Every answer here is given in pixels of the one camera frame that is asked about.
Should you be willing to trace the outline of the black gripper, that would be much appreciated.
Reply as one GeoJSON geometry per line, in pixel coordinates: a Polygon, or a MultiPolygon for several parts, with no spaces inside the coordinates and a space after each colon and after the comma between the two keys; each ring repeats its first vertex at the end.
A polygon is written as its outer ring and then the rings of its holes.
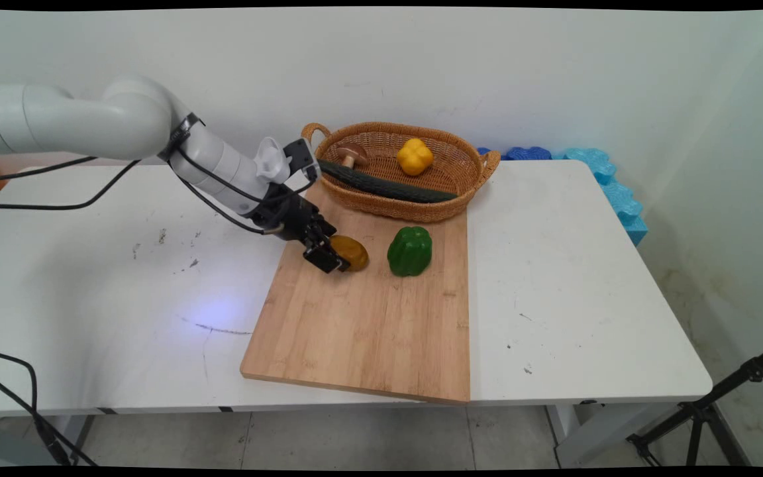
{"type": "Polygon", "coordinates": [[[351,266],[330,244],[336,227],[324,220],[317,205],[299,194],[269,191],[263,202],[249,212],[249,219],[261,229],[279,229],[274,235],[285,241],[313,242],[303,257],[325,274],[334,270],[345,272],[351,266]]]}

